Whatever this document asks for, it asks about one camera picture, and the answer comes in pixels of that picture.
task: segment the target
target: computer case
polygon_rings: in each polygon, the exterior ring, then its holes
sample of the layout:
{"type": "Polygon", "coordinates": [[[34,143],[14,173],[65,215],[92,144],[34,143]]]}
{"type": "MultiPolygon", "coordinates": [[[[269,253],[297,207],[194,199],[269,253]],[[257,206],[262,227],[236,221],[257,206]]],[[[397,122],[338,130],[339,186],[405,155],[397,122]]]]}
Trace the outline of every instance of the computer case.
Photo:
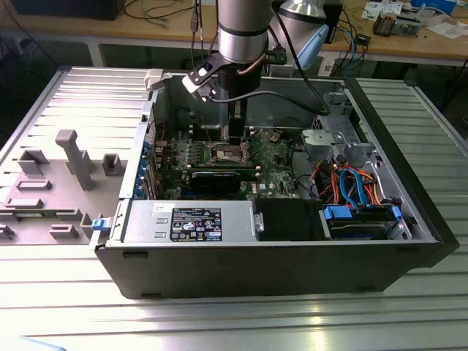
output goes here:
{"type": "Polygon", "coordinates": [[[125,0],[12,0],[19,15],[115,20],[125,0]]]}

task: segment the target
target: black cable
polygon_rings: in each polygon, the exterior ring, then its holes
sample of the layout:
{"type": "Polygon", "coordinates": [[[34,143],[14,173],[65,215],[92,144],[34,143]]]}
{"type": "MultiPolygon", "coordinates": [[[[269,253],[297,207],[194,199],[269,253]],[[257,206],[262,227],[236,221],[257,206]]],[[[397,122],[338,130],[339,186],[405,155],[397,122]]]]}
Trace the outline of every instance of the black cable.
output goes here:
{"type": "Polygon", "coordinates": [[[131,17],[131,18],[135,18],[137,20],[157,20],[158,18],[164,18],[164,17],[168,17],[168,16],[172,16],[172,15],[175,15],[176,13],[180,13],[180,12],[183,12],[183,11],[187,11],[187,10],[191,10],[193,9],[193,6],[191,7],[185,7],[183,9],[180,9],[180,10],[177,10],[177,11],[174,11],[174,12],[170,12],[170,13],[166,13],[164,15],[160,15],[160,16],[147,16],[147,17],[139,17],[139,16],[135,16],[135,15],[132,15],[131,13],[129,13],[127,10],[129,8],[130,5],[133,5],[135,2],[137,2],[139,0],[132,0],[131,2],[129,2],[127,5],[125,5],[124,7],[124,14],[131,17]]]}
{"type": "Polygon", "coordinates": [[[190,59],[192,60],[192,69],[195,69],[195,59],[193,57],[194,44],[195,44],[195,33],[192,32],[192,42],[190,43],[190,59]]]}
{"type": "Polygon", "coordinates": [[[58,67],[59,64],[57,63],[57,61],[54,60],[53,57],[49,55],[49,53],[35,40],[35,38],[33,38],[30,35],[30,33],[28,33],[28,31],[24,29],[22,25],[20,25],[20,23],[16,20],[16,18],[13,17],[13,14],[10,12],[10,9],[8,8],[5,0],[2,0],[2,2],[3,2],[3,6],[5,7],[5,10],[7,11],[8,15],[13,20],[13,22],[15,22],[16,26],[18,26],[18,28],[21,29],[21,31],[23,31],[23,33],[26,34],[29,37],[29,39],[31,39],[34,42],[34,44],[37,45],[39,49],[41,49],[41,51],[53,62],[53,64],[55,64],[58,67]]]}
{"type": "Polygon", "coordinates": [[[276,46],[279,48],[281,47],[281,43],[279,42],[278,36],[276,35],[275,31],[273,28],[271,28],[270,25],[268,25],[268,31],[270,32],[271,36],[273,37],[273,40],[275,41],[276,46]]]}
{"type": "Polygon", "coordinates": [[[218,0],[216,0],[215,5],[216,5],[216,33],[214,34],[213,40],[211,40],[210,50],[208,52],[208,56],[210,56],[211,53],[213,52],[214,43],[215,43],[216,39],[218,39],[218,26],[219,26],[219,3],[218,3],[218,0]]]}
{"type": "Polygon", "coordinates": [[[202,48],[202,61],[205,61],[205,50],[203,49],[202,0],[198,0],[198,17],[200,19],[200,45],[202,48]]]}
{"type": "Polygon", "coordinates": [[[269,90],[264,90],[264,91],[252,91],[250,93],[247,93],[247,94],[244,94],[244,95],[240,95],[239,97],[233,97],[232,99],[223,99],[223,100],[220,100],[220,99],[214,99],[213,97],[209,97],[208,99],[211,101],[211,102],[215,102],[217,104],[229,104],[231,102],[237,102],[237,101],[241,101],[243,99],[249,99],[251,97],[258,97],[260,95],[273,95],[275,97],[281,97],[282,99],[285,99],[291,103],[293,103],[294,105],[297,105],[298,107],[300,108],[303,108],[304,110],[310,112],[310,113],[313,113],[313,114],[322,114],[321,111],[317,112],[316,109],[312,108],[312,107],[309,107],[308,105],[305,105],[304,103],[296,100],[296,99],[293,99],[292,97],[287,97],[286,95],[283,95],[283,94],[280,94],[280,93],[277,93],[276,91],[269,91],[269,90]]]}
{"type": "Polygon", "coordinates": [[[294,59],[294,62],[295,62],[295,65],[299,71],[299,73],[301,74],[304,82],[306,83],[306,85],[309,87],[310,91],[315,95],[315,97],[317,98],[318,102],[322,105],[321,108],[322,109],[318,109],[318,108],[307,108],[306,110],[309,111],[309,112],[313,112],[315,114],[318,114],[318,115],[322,115],[322,116],[327,116],[330,114],[330,108],[328,107],[328,104],[323,100],[323,98],[320,96],[320,94],[318,93],[317,90],[315,90],[315,88],[312,86],[312,84],[309,82],[309,79],[307,79],[307,76],[306,74],[304,73],[304,71],[302,70],[302,67],[301,67],[301,63],[299,62],[299,59],[298,59],[298,56],[295,54],[295,50],[294,50],[294,46],[293,46],[293,42],[291,41],[291,38],[290,38],[290,35],[289,33],[287,32],[287,29],[286,29],[286,26],[284,25],[283,23],[283,20],[281,19],[281,17],[279,16],[279,13],[276,11],[276,10],[273,10],[273,14],[275,15],[276,17],[276,20],[278,21],[279,25],[281,26],[282,30],[283,30],[283,33],[284,33],[284,36],[286,37],[286,40],[287,40],[287,44],[288,46],[290,47],[290,51],[291,51],[291,54],[292,54],[292,58],[294,59]]]}
{"type": "Polygon", "coordinates": [[[445,108],[447,108],[447,106],[450,104],[452,99],[457,95],[458,88],[459,88],[460,84],[466,78],[468,78],[468,72],[462,78],[460,78],[461,73],[463,72],[463,70],[465,69],[467,64],[468,64],[468,57],[464,61],[463,66],[461,66],[461,69],[458,71],[458,74],[455,76],[455,79],[453,80],[452,85],[450,86],[450,88],[445,93],[444,99],[442,100],[442,103],[440,104],[440,108],[441,108],[442,111],[445,110],[445,108]]]}
{"type": "Polygon", "coordinates": [[[296,117],[292,117],[292,116],[286,116],[286,117],[281,117],[279,119],[276,120],[275,124],[273,125],[274,128],[277,128],[278,127],[278,123],[280,121],[283,121],[285,119],[290,119],[292,121],[294,121],[299,127],[301,127],[302,129],[306,129],[306,127],[296,118],[296,117]]]}
{"type": "MultiPolygon", "coordinates": [[[[3,40],[3,38],[0,37],[0,45],[2,45],[2,44],[8,49],[8,51],[9,51],[12,55],[14,55],[13,50],[8,46],[8,44],[3,40]]],[[[15,63],[16,63],[16,65],[18,66],[19,69],[21,69],[24,73],[26,73],[26,78],[28,79],[28,81],[30,82],[30,84],[32,84],[33,86],[36,86],[37,88],[43,89],[44,86],[40,86],[39,84],[35,83],[35,82],[29,77],[29,75],[34,75],[34,76],[36,76],[36,77],[42,79],[45,83],[48,83],[49,80],[46,79],[46,78],[44,78],[44,77],[41,76],[41,75],[38,75],[36,72],[31,71],[30,69],[25,69],[24,67],[22,67],[22,66],[20,65],[20,62],[18,61],[19,58],[20,58],[20,56],[15,56],[15,63]]]]}
{"type": "Polygon", "coordinates": [[[153,7],[150,7],[149,9],[147,9],[145,12],[145,15],[148,15],[148,12],[150,11],[153,11],[153,10],[157,10],[157,9],[167,9],[168,7],[172,7],[173,5],[175,5],[177,2],[177,0],[173,0],[172,4],[169,4],[169,5],[164,5],[164,6],[153,6],[153,7]]]}
{"type": "Polygon", "coordinates": [[[312,197],[313,193],[312,193],[309,189],[307,189],[307,186],[305,186],[304,184],[302,184],[302,183],[299,181],[299,178],[302,178],[302,177],[305,177],[305,176],[310,176],[310,175],[303,174],[303,175],[300,175],[300,176],[296,177],[295,174],[294,174],[294,169],[293,169],[293,156],[294,156],[294,152],[295,152],[295,147],[297,146],[297,144],[298,144],[298,142],[299,142],[300,139],[301,139],[301,135],[299,135],[299,136],[296,138],[294,144],[292,145],[292,151],[291,151],[291,155],[290,155],[290,172],[291,172],[291,175],[292,175],[292,179],[293,179],[294,181],[296,181],[296,182],[298,183],[298,185],[299,185],[302,189],[304,189],[304,190],[307,192],[307,194],[309,195],[309,197],[312,197]]]}
{"type": "Polygon", "coordinates": [[[211,44],[210,44],[210,49],[208,50],[208,56],[210,56],[212,53],[213,53],[213,46],[214,46],[214,42],[216,41],[216,39],[218,39],[218,31],[216,30],[216,33],[213,37],[213,40],[211,40],[211,44]]]}
{"type": "MultiPolygon", "coordinates": [[[[347,24],[347,25],[350,27],[350,30],[349,30],[348,32],[351,34],[351,37],[352,37],[352,38],[355,38],[355,37],[358,35],[358,31],[357,31],[357,29],[351,24],[350,18],[349,18],[349,16],[347,15],[346,11],[343,10],[343,13],[344,13],[345,16],[347,17],[347,20],[341,20],[341,19],[340,19],[339,22],[342,22],[342,23],[347,24]]],[[[346,28],[343,28],[343,27],[341,27],[341,28],[337,27],[337,28],[338,28],[338,29],[341,29],[341,30],[346,30],[346,31],[347,31],[347,29],[346,29],[346,28]]],[[[346,40],[346,42],[347,42],[350,46],[348,47],[348,50],[347,50],[347,52],[345,53],[344,57],[341,58],[341,62],[340,62],[339,64],[336,65],[335,70],[332,71],[332,73],[330,74],[330,76],[334,76],[338,71],[339,71],[340,74],[341,74],[341,73],[343,72],[343,69],[348,68],[348,67],[351,65],[351,63],[352,63],[352,62],[350,61],[350,62],[348,62],[348,64],[347,64],[345,67],[343,67],[344,60],[346,60],[346,58],[347,58],[348,55],[350,54],[350,51],[351,51],[351,48],[352,48],[352,43],[348,41],[348,39],[347,39],[346,36],[344,36],[344,40],[346,40]]],[[[366,55],[366,54],[363,52],[363,55],[361,55],[361,57],[359,57],[358,59],[356,59],[356,60],[353,62],[353,64],[354,64],[355,62],[357,62],[359,59],[363,59],[363,60],[364,60],[365,55],[366,55]]]]}

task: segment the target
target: gray plastic peg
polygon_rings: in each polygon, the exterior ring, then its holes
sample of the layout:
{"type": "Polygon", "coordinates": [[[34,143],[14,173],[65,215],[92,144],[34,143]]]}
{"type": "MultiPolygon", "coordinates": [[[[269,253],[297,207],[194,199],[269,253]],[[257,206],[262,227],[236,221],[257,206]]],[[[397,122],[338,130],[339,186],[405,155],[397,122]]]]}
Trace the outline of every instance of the gray plastic peg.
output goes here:
{"type": "Polygon", "coordinates": [[[83,161],[82,154],[76,145],[78,135],[75,130],[61,129],[56,136],[56,144],[67,154],[69,166],[75,171],[76,178],[83,190],[93,189],[94,182],[89,175],[88,167],[83,161]]]}

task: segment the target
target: power supply label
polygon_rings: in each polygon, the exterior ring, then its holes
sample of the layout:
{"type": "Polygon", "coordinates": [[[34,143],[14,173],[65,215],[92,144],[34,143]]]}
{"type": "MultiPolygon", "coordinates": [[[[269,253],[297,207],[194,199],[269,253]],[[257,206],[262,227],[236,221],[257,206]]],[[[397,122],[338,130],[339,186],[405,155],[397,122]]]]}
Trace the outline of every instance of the power supply label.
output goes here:
{"type": "Polygon", "coordinates": [[[171,241],[222,241],[220,208],[174,208],[171,241]]]}

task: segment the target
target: table leg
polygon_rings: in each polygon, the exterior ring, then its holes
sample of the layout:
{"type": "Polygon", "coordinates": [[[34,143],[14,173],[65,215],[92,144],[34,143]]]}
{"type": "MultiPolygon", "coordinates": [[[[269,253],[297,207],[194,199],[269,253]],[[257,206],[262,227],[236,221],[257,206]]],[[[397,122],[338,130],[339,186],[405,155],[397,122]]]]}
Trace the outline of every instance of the table leg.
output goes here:
{"type": "Polygon", "coordinates": [[[105,57],[104,53],[101,51],[101,47],[96,39],[90,39],[86,42],[88,45],[89,55],[91,56],[91,61],[95,67],[105,67],[105,57]]]}
{"type": "Polygon", "coordinates": [[[335,65],[335,61],[339,57],[340,52],[338,51],[324,51],[322,63],[320,64],[318,76],[330,77],[331,70],[335,65]]]}

